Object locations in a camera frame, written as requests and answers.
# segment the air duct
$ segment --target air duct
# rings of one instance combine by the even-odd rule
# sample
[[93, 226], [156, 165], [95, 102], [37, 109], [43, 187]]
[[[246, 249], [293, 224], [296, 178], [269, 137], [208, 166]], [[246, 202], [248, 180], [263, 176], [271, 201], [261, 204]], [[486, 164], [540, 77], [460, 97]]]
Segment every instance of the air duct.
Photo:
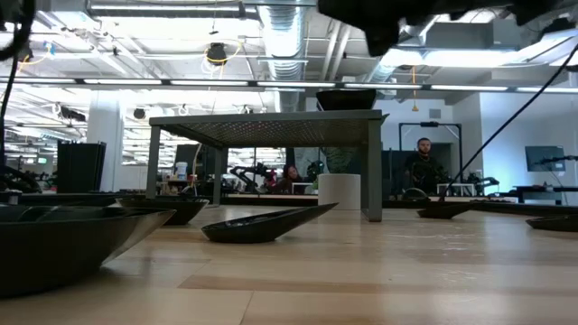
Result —
[[[303, 54], [304, 17], [306, 8], [284, 5], [258, 8], [263, 22], [263, 41], [267, 56], [296, 58]], [[303, 80], [303, 63], [295, 61], [269, 61], [269, 71], [274, 80]], [[280, 92], [282, 112], [295, 112], [299, 107], [298, 92]]]

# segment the white cylinder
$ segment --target white cylinder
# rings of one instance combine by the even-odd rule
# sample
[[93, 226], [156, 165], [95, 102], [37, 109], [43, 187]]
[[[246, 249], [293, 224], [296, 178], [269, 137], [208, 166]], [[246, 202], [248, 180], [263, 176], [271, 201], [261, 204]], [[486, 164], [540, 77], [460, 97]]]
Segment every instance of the white cylinder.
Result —
[[177, 166], [177, 180], [187, 181], [187, 165], [186, 162], [178, 162], [175, 164]]
[[337, 210], [361, 209], [361, 176], [356, 174], [321, 174], [318, 204], [339, 203]]

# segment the column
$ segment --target column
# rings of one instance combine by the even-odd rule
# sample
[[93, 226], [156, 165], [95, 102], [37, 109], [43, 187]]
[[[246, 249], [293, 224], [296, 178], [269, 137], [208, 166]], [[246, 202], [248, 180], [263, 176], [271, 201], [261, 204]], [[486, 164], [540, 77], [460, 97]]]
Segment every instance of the column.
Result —
[[92, 91], [87, 143], [107, 144], [100, 182], [102, 191], [120, 190], [121, 184], [117, 181], [117, 175], [120, 173], [123, 162], [125, 111], [120, 101], [119, 91]]

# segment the fluorescent light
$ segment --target fluorescent light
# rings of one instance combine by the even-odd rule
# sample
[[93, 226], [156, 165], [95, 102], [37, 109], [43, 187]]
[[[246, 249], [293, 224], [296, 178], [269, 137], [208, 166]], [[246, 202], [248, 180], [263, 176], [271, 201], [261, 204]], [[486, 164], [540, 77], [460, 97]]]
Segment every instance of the fluorescent light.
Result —
[[504, 65], [516, 55], [513, 51], [430, 51], [424, 65], [454, 68], [494, 68]]
[[157, 79], [84, 79], [90, 85], [161, 85]]
[[7, 153], [8, 157], [23, 157], [23, 158], [36, 158], [36, 154], [26, 154], [26, 153]]
[[[219, 7], [215, 5], [92, 5], [91, 10], [142, 10], [142, 11], [234, 11], [237, 8]], [[256, 10], [247, 8], [248, 13]]]
[[403, 85], [403, 84], [395, 84], [395, 83], [383, 83], [383, 84], [359, 84], [359, 83], [347, 83], [345, 84], [345, 88], [362, 88], [362, 89], [393, 89], [393, 90], [400, 90], [400, 89], [414, 89], [418, 90], [421, 89], [421, 85]]
[[[0, 78], [0, 82], [8, 82], [8, 78]], [[60, 78], [16, 78], [16, 83], [24, 84], [40, 84], [40, 83], [75, 83], [74, 79], [60, 79]]]
[[174, 86], [247, 86], [246, 81], [226, 80], [171, 80]]
[[258, 81], [261, 87], [308, 87], [308, 88], [334, 88], [335, 82], [301, 82], [301, 81]]
[[432, 85], [432, 90], [506, 91], [508, 87]]
[[[540, 87], [518, 87], [517, 92], [536, 93]], [[558, 93], [558, 94], [578, 94], [578, 88], [546, 88], [544, 93]]]

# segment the computer monitor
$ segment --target computer monitor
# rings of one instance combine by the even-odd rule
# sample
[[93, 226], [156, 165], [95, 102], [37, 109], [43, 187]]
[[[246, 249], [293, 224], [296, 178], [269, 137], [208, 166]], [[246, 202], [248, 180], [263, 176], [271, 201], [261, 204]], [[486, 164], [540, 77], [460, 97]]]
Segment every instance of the computer monitor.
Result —
[[560, 157], [564, 157], [564, 148], [561, 145], [527, 146], [527, 170], [529, 172], [565, 172], [564, 161], [543, 162], [544, 159]]

